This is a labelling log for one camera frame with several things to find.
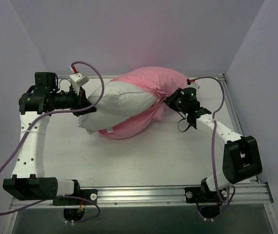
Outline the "white pillow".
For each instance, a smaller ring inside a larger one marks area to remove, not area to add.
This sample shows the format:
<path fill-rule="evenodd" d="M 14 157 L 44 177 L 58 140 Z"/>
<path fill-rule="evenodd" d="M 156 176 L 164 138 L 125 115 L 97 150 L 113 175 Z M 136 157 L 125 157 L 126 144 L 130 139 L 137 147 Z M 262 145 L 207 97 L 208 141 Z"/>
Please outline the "white pillow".
<path fill-rule="evenodd" d="M 157 97 L 134 84 L 110 81 L 95 105 L 97 111 L 80 116 L 78 126 L 90 135 L 98 130 L 111 131 L 114 126 L 146 111 L 156 101 Z"/>

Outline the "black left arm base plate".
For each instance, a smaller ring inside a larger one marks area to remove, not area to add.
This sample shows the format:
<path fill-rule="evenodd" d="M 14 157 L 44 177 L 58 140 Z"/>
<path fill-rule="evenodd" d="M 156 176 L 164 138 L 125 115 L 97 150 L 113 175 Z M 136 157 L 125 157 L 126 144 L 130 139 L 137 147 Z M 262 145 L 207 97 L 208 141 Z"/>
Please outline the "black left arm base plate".
<path fill-rule="evenodd" d="M 98 190 L 97 189 L 80 189 L 78 192 L 75 192 L 71 196 L 80 197 L 97 203 L 98 199 Z M 77 206 L 77 205 L 88 205 L 87 202 L 82 201 L 77 198 L 65 198 L 57 197 L 53 200 L 52 203 L 54 206 Z"/>

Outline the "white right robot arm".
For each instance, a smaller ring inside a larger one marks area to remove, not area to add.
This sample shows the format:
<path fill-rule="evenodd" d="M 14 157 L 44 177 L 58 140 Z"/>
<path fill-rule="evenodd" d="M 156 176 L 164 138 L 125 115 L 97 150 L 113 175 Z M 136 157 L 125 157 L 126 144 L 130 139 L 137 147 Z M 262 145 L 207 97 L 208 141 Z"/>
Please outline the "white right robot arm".
<path fill-rule="evenodd" d="M 213 175 L 202 181 L 200 197 L 211 201 L 217 191 L 262 173 L 258 143 L 252 136 L 232 131 L 200 105 L 195 88 L 177 89 L 165 100 L 172 110 L 183 114 L 189 129 L 193 127 L 212 139 Z"/>

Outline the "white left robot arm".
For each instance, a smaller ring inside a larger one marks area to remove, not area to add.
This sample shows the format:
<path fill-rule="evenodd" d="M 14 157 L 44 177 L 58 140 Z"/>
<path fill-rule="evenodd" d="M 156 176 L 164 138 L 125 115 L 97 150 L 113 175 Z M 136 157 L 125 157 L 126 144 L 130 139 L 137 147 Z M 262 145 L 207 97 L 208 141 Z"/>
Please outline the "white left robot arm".
<path fill-rule="evenodd" d="M 36 72 L 35 84 L 19 99 L 21 132 L 17 162 L 12 177 L 3 181 L 4 190 L 17 200 L 51 200 L 59 196 L 69 204 L 81 200 L 77 180 L 45 177 L 43 168 L 45 136 L 52 111 L 67 109 L 77 117 L 96 111 L 82 87 L 88 77 L 76 72 L 69 76 L 69 81 L 69 90 L 63 91 L 55 73 Z"/>

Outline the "pink rose-print pillowcase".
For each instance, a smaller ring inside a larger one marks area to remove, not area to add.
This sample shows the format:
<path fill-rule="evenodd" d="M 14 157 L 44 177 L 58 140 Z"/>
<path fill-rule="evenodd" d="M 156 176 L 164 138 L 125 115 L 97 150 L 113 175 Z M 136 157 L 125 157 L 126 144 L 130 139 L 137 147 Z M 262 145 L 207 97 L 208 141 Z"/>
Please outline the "pink rose-print pillowcase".
<path fill-rule="evenodd" d="M 163 119 L 165 99 L 187 86 L 188 77 L 164 67 L 143 67 L 112 79 L 102 97 L 106 111 L 126 120 L 99 130 L 109 139 L 126 139 L 143 131 L 152 121 Z"/>

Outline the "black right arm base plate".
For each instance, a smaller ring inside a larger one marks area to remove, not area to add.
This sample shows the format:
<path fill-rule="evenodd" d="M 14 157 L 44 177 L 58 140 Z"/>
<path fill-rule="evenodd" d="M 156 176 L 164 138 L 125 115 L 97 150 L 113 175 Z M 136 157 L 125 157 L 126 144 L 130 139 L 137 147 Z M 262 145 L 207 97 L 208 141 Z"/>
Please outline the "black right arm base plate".
<path fill-rule="evenodd" d="M 220 202 L 217 192 L 204 191 L 201 187 L 185 187 L 186 203 L 218 203 Z"/>

